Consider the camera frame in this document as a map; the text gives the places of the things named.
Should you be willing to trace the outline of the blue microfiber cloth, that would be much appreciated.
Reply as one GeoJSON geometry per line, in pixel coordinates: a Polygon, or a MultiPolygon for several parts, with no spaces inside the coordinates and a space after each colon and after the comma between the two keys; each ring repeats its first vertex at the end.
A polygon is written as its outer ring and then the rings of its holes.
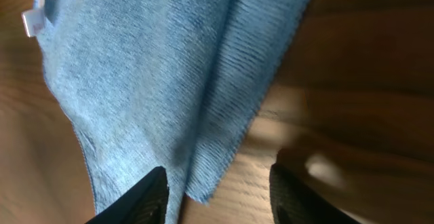
{"type": "Polygon", "coordinates": [[[165,220],[207,202],[310,0],[34,0],[45,82],[102,212],[157,166],[165,220]]]}

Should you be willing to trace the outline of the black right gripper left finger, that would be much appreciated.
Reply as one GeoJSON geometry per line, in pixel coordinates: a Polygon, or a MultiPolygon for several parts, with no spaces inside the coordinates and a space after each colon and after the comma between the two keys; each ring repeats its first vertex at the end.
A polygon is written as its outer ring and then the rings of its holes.
{"type": "Polygon", "coordinates": [[[158,166],[86,224],[164,224],[168,197],[167,174],[158,166]]]}

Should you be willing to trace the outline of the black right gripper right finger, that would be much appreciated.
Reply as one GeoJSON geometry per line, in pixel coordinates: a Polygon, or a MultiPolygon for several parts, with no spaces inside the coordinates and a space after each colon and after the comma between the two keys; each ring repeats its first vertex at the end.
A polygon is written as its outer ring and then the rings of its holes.
{"type": "Polygon", "coordinates": [[[359,224],[280,164],[271,166],[269,183],[275,224],[359,224]]]}

